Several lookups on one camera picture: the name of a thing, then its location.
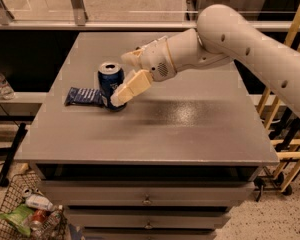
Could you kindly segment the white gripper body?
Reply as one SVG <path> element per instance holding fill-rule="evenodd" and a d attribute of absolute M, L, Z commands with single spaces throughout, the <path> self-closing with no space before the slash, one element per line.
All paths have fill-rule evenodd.
<path fill-rule="evenodd" d="M 168 38 L 163 36 L 138 49 L 140 67 L 149 70 L 155 82 L 171 79 L 177 74 L 167 40 Z"/>

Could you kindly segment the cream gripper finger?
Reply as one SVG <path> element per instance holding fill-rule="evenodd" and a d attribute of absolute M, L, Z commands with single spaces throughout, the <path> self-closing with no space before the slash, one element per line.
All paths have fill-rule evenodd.
<path fill-rule="evenodd" d="M 119 107 L 149 89 L 152 82 L 153 77 L 148 70 L 131 70 L 123 83 L 114 91 L 110 101 L 114 106 Z"/>
<path fill-rule="evenodd" d="M 129 64 L 135 67 L 141 67 L 143 53 L 143 49 L 136 49 L 131 52 L 124 53 L 121 56 L 121 59 L 125 64 Z"/>

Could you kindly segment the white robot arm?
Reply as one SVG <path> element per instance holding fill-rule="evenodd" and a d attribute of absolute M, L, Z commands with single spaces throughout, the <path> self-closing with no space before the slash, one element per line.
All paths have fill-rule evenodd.
<path fill-rule="evenodd" d="M 115 106 L 181 71 L 237 60 L 300 118 L 300 53 L 264 35 L 226 5 L 205 8 L 195 29 L 155 39 L 121 59 L 134 69 L 111 95 Z"/>

